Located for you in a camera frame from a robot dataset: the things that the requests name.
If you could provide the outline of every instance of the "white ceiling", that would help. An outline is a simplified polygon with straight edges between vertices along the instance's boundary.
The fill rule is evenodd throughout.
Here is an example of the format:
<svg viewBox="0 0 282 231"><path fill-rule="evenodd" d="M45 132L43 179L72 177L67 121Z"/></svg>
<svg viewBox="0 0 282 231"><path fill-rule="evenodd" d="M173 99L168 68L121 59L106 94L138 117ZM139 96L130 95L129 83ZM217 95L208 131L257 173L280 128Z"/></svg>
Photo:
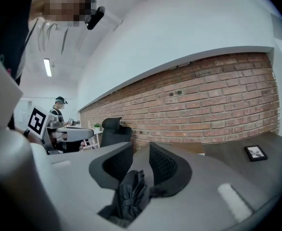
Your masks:
<svg viewBox="0 0 282 231"><path fill-rule="evenodd" d="M51 78L76 85L86 63L101 40L116 29L133 7L144 1L146 0L97 0L97 7L106 8L106 16L91 31L86 29L85 24L70 27L62 54L61 48L67 28L59 27L59 30L56 30L53 27L48 38L46 34L48 26L46 26L39 37L40 47L38 47L38 34L44 22L43 19L39 19L26 49L24 76L49 78L43 63L44 58L49 58L51 65L55 66L51 68ZM30 23L30 30L33 25L34 21Z"/></svg>

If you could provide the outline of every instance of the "ceiling light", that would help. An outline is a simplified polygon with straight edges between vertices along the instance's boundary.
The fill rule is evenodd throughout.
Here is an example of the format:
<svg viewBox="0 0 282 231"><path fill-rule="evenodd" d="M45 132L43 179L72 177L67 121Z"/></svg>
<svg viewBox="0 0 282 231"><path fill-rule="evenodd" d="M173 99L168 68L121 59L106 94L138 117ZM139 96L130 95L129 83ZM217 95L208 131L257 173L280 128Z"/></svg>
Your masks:
<svg viewBox="0 0 282 231"><path fill-rule="evenodd" d="M50 69L50 60L49 59L44 59L44 63L45 63L45 68L46 68L47 75L49 77L52 77L51 69Z"/></svg>

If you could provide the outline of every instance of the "folded umbrella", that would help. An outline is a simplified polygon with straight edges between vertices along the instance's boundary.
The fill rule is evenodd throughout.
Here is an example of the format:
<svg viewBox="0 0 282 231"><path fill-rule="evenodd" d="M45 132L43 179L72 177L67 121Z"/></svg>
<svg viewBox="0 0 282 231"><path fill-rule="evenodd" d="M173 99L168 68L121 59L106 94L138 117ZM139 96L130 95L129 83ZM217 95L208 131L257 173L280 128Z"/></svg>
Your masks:
<svg viewBox="0 0 282 231"><path fill-rule="evenodd" d="M142 212L140 203L146 188L142 170L132 170L126 174L119 186L122 219L133 221Z"/></svg>

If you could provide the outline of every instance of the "picture frame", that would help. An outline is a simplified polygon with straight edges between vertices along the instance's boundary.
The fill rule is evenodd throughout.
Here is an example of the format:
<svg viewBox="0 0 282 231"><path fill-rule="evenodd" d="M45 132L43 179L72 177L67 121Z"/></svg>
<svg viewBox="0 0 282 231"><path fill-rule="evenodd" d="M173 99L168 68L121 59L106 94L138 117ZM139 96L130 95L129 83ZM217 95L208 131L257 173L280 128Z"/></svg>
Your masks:
<svg viewBox="0 0 282 231"><path fill-rule="evenodd" d="M245 146L245 151L251 162L267 160L268 156L259 145Z"/></svg>

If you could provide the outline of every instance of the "desk surface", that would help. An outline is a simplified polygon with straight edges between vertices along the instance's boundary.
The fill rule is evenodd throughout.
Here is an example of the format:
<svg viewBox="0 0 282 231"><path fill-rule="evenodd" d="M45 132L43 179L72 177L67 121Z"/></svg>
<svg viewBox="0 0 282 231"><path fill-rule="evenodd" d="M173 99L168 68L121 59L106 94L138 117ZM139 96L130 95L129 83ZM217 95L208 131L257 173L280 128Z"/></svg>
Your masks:
<svg viewBox="0 0 282 231"><path fill-rule="evenodd" d="M268 159L250 162L245 146L259 145ZM282 192L282 137L275 133L264 133L239 141L204 144L206 156L224 162L240 173L269 197Z"/></svg>

